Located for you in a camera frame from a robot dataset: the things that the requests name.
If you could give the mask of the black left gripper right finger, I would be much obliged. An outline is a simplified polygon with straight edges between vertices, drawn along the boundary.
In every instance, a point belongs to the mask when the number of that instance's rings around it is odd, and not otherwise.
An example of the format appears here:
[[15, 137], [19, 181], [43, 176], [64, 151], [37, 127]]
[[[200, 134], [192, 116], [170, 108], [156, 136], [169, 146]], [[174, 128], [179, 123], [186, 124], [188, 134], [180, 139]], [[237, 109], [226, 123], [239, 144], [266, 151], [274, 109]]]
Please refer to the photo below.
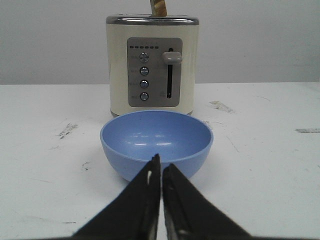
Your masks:
[[250, 237], [209, 202], [174, 165], [163, 170], [162, 193], [168, 237]]

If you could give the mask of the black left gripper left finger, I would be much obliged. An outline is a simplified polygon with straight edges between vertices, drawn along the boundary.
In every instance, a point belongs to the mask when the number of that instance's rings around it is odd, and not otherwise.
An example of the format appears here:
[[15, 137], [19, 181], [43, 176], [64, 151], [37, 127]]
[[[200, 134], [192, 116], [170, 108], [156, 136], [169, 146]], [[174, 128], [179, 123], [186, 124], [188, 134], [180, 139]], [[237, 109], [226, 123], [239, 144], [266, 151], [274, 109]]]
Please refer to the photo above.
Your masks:
[[156, 237], [161, 198], [161, 164], [156, 154], [108, 206], [74, 237]]

